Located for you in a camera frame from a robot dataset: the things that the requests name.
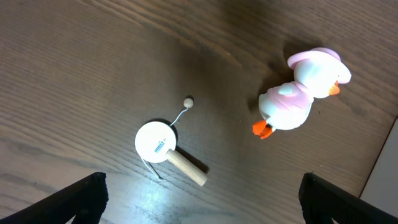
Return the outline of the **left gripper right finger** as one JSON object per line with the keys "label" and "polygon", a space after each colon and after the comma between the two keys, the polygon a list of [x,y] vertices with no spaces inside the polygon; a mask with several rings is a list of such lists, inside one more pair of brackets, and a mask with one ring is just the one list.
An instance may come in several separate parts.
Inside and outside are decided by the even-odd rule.
{"label": "left gripper right finger", "polygon": [[394,217],[307,172],[300,184],[298,199],[306,224],[397,224]]}

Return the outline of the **white cardboard box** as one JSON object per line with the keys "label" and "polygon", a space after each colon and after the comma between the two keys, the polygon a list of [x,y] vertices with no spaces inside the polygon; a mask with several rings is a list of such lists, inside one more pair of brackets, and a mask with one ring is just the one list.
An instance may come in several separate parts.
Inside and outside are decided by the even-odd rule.
{"label": "white cardboard box", "polygon": [[397,119],[377,157],[360,199],[397,217]]}

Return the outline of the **white duck toy pink hat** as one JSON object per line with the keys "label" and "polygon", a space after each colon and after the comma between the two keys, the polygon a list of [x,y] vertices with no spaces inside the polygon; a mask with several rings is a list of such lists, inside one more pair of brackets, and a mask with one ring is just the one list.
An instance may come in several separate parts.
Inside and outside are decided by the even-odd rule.
{"label": "white duck toy pink hat", "polygon": [[276,130],[291,130],[308,118],[314,99],[340,93],[340,84],[349,83],[351,72],[332,49],[317,47],[287,59],[294,81],[272,87],[259,95],[262,120],[252,126],[261,139]]}

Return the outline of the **white wooden paddle ball toy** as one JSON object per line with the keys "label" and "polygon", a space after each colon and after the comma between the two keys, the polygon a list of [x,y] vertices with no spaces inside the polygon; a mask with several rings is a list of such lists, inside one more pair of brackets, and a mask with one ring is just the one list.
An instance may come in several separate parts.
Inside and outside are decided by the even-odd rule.
{"label": "white wooden paddle ball toy", "polygon": [[198,185],[203,186],[208,180],[207,175],[186,157],[176,151],[177,135],[172,126],[181,115],[194,105],[193,98],[187,97],[183,101],[184,109],[170,123],[150,121],[138,130],[134,146],[144,165],[160,180],[161,176],[152,164],[169,161]]}

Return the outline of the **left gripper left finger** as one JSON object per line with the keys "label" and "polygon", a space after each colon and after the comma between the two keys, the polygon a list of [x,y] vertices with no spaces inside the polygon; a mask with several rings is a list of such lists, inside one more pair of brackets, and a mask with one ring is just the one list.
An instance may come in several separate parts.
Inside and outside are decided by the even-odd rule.
{"label": "left gripper left finger", "polygon": [[95,172],[47,198],[1,219],[1,223],[98,224],[109,200],[106,174]]}

